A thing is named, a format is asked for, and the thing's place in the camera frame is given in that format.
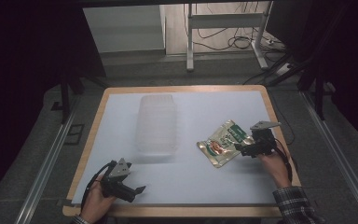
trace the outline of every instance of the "sleeve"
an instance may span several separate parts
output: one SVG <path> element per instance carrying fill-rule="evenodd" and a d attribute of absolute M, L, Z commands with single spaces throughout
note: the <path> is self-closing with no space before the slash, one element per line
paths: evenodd
<path fill-rule="evenodd" d="M 325 223 L 322 217 L 315 213 L 315 209 L 301 187 L 277 189 L 273 192 L 275 201 L 281 210 L 286 224 L 319 224 Z"/>

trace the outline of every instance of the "clear plastic box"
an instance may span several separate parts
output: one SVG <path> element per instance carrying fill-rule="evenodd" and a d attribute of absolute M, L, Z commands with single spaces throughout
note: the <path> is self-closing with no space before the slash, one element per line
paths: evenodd
<path fill-rule="evenodd" d="M 143 153 L 169 155 L 176 150 L 176 105 L 169 94 L 141 99 L 136 145 Z"/>

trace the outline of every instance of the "hand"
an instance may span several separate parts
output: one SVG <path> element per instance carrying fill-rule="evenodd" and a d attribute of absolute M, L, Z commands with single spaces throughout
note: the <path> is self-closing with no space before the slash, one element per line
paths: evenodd
<path fill-rule="evenodd" d="M 100 183 L 101 178 L 101 175 L 98 176 L 91 188 L 89 188 L 89 195 L 80 213 L 80 216 L 89 223 L 94 223 L 103 217 L 116 199 L 116 197 L 104 198 Z"/>
<path fill-rule="evenodd" d="M 278 189 L 292 186 L 292 183 L 287 175 L 286 166 L 278 153 L 274 152 L 267 156 L 260 154 L 257 155 L 257 158 L 261 160 L 266 171 L 272 176 Z"/>

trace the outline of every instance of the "table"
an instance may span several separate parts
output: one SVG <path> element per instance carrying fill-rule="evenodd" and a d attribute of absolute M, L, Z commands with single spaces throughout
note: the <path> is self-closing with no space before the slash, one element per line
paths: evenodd
<path fill-rule="evenodd" d="M 155 92 L 224 92 L 224 91 L 259 91 L 266 106 L 271 121 L 277 121 L 271 101 L 264 87 L 254 86 L 182 86 L 182 87 L 137 87 L 137 88 L 109 88 L 103 94 L 95 120 L 92 124 L 88 141 L 85 145 L 82 157 L 78 164 L 67 199 L 72 200 L 75 195 L 79 180 L 85 171 L 92 146 L 95 142 L 96 133 L 101 125 L 103 112 L 106 108 L 110 94 L 120 93 L 155 93 Z M 274 128 L 276 138 L 284 145 L 284 138 L 280 128 Z M 296 171 L 293 175 L 293 184 L 300 185 Z M 66 216 L 74 216 L 80 212 L 78 206 L 65 206 L 62 212 Z M 113 217 L 279 217 L 281 215 L 276 206 L 254 206 L 251 204 L 241 206 L 128 206 L 114 204 L 108 213 Z"/>
<path fill-rule="evenodd" d="M 187 71 L 194 70 L 194 52 L 193 52 L 193 29 L 212 29 L 212 28 L 238 28 L 238 27 L 258 27 L 257 37 L 252 40 L 251 46 L 255 52 L 260 68 L 267 70 L 266 59 L 260 49 L 261 38 L 263 37 L 269 18 L 269 11 L 272 2 L 268 2 L 268 6 L 263 13 L 244 13 L 244 14 L 217 14 L 217 15 L 193 15 L 192 6 L 188 4 L 188 35 L 187 35 Z"/>

